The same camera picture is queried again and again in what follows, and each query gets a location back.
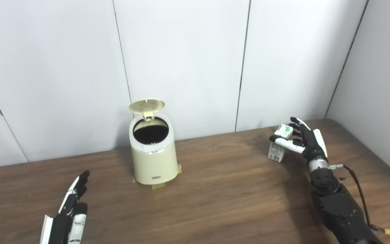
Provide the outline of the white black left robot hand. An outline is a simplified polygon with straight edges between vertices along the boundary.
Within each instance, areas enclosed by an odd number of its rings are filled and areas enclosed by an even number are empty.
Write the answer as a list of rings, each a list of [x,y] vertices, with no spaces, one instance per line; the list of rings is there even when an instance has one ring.
[[[55,217],[45,215],[41,244],[80,244],[82,243],[88,216],[88,204],[81,202],[87,191],[90,171],[85,170],[70,185]]]

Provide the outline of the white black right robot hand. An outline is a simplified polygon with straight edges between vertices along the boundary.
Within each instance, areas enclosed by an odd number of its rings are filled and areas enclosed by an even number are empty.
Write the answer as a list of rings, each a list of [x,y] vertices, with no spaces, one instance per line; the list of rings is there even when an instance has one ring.
[[[328,162],[326,146],[319,129],[310,129],[308,125],[297,117],[290,118],[288,126],[294,129],[297,139],[288,140],[279,135],[271,135],[269,140],[276,145],[301,154],[307,162],[313,160],[324,160]]]

